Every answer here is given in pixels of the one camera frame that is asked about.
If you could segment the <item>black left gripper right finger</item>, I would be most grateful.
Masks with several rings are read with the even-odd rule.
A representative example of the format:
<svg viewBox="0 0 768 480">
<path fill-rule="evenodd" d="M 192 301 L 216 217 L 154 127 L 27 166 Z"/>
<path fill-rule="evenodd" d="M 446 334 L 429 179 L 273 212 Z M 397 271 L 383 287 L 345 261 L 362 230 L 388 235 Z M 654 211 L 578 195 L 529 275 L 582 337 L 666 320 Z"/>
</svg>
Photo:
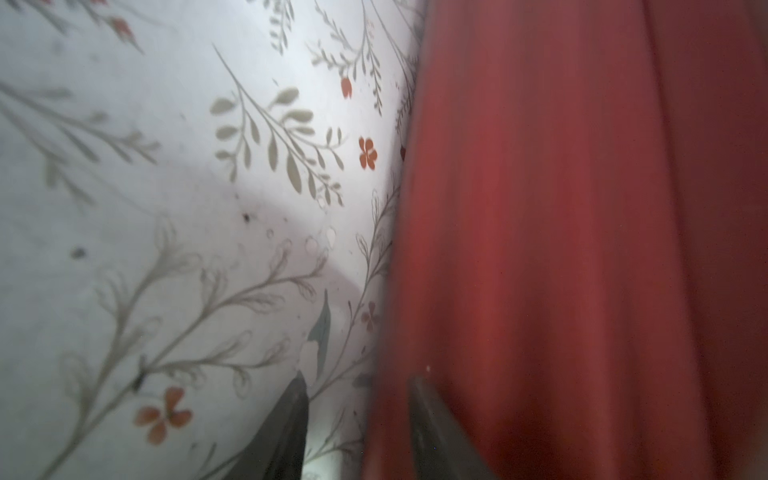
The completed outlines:
<svg viewBox="0 0 768 480">
<path fill-rule="evenodd" d="M 408 409 L 411 450 L 418 479 L 497 479 L 425 378 L 412 377 L 408 381 Z"/>
</svg>

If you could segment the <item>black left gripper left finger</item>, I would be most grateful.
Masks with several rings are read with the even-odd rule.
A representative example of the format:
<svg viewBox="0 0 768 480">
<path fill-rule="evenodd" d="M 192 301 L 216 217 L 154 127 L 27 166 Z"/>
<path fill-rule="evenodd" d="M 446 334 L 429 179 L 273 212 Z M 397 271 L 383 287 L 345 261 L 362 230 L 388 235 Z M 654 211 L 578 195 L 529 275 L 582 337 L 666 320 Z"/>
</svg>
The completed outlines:
<svg viewBox="0 0 768 480">
<path fill-rule="evenodd" d="M 300 479 L 309 422 L 309 397 L 298 372 L 225 479 Z"/>
</svg>

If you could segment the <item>red ribbed hard-shell suitcase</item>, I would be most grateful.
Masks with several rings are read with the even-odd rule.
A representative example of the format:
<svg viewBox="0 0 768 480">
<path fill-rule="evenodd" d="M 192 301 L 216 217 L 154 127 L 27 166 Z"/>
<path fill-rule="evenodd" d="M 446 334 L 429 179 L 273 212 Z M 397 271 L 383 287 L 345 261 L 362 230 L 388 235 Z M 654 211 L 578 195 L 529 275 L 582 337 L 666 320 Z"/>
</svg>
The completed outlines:
<svg viewBox="0 0 768 480">
<path fill-rule="evenodd" d="M 432 1 L 361 475 L 767 475 L 767 5 Z"/>
</svg>

